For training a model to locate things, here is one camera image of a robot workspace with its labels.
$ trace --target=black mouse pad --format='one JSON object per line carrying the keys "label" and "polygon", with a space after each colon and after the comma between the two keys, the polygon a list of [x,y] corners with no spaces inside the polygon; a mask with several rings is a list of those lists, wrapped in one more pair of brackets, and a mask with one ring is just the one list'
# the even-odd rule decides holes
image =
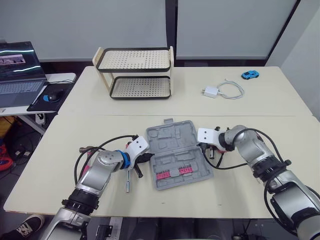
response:
{"label": "black mouse pad", "polygon": [[[28,112],[38,112],[38,111],[58,111],[61,105],[64,103],[66,97],[70,93],[74,84],[72,83],[55,83],[49,84],[40,96],[36,99],[36,101],[31,104],[28,108]],[[63,95],[61,96],[59,101],[56,102],[48,102],[44,100],[44,95],[48,95],[52,92],[63,91]]]}

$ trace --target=white wall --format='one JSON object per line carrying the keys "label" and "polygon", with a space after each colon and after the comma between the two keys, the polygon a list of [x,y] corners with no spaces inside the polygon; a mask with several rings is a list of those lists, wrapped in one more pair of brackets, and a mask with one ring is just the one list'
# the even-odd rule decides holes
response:
{"label": "white wall", "polygon": [[180,0],[177,59],[266,59],[296,0]]}
{"label": "white wall", "polygon": [[166,47],[165,0],[0,0],[0,39],[31,41],[41,61],[98,49]]}
{"label": "white wall", "polygon": [[320,120],[320,0],[302,0],[266,66],[279,66]]}
{"label": "white wall", "polygon": [[320,120],[320,9],[281,69],[313,115]]}

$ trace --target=sneaker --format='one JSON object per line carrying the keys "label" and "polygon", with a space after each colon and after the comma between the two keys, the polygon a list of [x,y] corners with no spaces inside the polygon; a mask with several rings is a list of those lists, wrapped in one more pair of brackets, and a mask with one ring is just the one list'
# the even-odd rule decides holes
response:
{"label": "sneaker", "polygon": [[38,231],[44,224],[45,218],[42,215],[31,215],[19,227],[15,229],[22,239],[30,237],[33,233]]}

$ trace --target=person's foot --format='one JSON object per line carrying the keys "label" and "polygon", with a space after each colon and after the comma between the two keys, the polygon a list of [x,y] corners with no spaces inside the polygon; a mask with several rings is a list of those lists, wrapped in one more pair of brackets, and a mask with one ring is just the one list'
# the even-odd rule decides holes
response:
{"label": "person's foot", "polygon": [[42,215],[31,215],[15,230],[7,233],[8,235],[14,235],[15,239],[27,239],[36,231],[38,231],[44,224],[45,218]]}

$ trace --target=table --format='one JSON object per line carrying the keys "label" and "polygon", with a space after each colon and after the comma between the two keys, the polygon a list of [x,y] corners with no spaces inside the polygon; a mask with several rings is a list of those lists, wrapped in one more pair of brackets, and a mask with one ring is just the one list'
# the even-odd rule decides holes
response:
{"label": "table", "polygon": [[[241,74],[255,69],[258,78],[244,80]],[[141,116],[312,116],[312,113],[282,73],[271,67],[175,67],[174,92],[168,99],[114,100],[93,66],[87,66],[58,114]],[[240,84],[244,97],[237,100],[202,95],[206,86],[227,78]],[[231,85],[227,94],[239,94]]]}
{"label": "table", "polygon": [[[55,74],[46,74],[45,75],[48,82],[59,82],[64,80],[74,81],[76,79],[76,75],[74,73],[55,73]],[[44,86],[42,90],[39,92],[38,96],[44,91],[47,86]],[[54,113],[55,111],[27,111],[29,105],[25,106],[13,106],[13,107],[3,107],[3,112],[0,112],[0,117],[5,116],[18,116],[21,120],[26,122],[29,126],[31,126],[34,130],[38,131],[41,135],[45,133],[45,129],[38,125],[32,118],[27,115],[32,114],[49,114]]]}
{"label": "table", "polygon": [[[67,199],[74,189],[73,169],[79,147],[97,146],[125,134],[142,136],[146,128],[161,125],[166,118],[58,114],[6,200],[4,209],[55,214],[62,206],[62,199]],[[173,116],[173,120],[191,120],[196,129],[215,126],[225,129],[242,124],[262,130],[274,140],[283,159],[292,161],[288,169],[304,184],[320,191],[320,125],[313,116]],[[123,150],[127,141],[117,140],[106,149]],[[224,155],[222,164],[227,167],[243,162],[238,152],[233,151]],[[130,193],[125,193],[126,171],[112,174],[94,216],[271,217],[264,204],[263,184],[252,176],[249,167],[214,170],[211,179],[162,191],[153,186],[149,163],[140,167],[144,177],[138,179],[135,173],[132,174]]]}

